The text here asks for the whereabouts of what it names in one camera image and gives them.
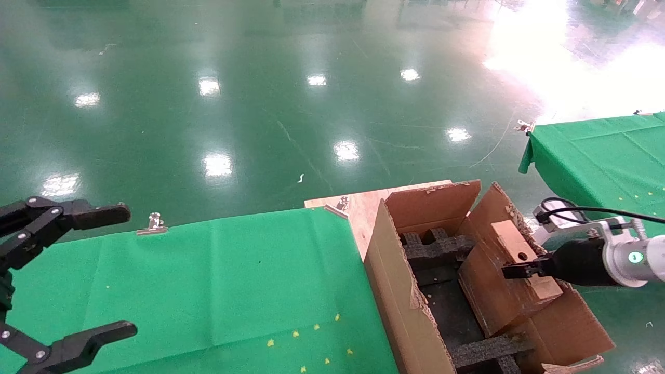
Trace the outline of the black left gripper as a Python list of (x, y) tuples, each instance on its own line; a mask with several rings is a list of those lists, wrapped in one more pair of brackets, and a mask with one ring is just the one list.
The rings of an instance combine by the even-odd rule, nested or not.
[[(1, 208), (1, 312), (12, 309), (14, 286), (9, 269), (19, 270), (71, 230), (92, 230), (128, 222), (130, 208), (118, 202), (93, 206), (85, 199), (55, 202), (32, 196)], [(67, 373), (87, 367), (105, 345), (128, 339), (138, 327), (118, 321), (88, 329), (45, 345), (2, 322), (1, 343), (26, 362), (18, 373)]]

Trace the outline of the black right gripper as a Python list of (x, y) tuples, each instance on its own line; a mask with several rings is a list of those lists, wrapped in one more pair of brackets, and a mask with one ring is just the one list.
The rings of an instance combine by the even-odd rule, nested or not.
[(572, 239), (549, 254), (549, 260), (524, 261), (502, 267), (505, 279), (552, 276), (575, 286), (618, 286), (603, 260), (605, 240)]

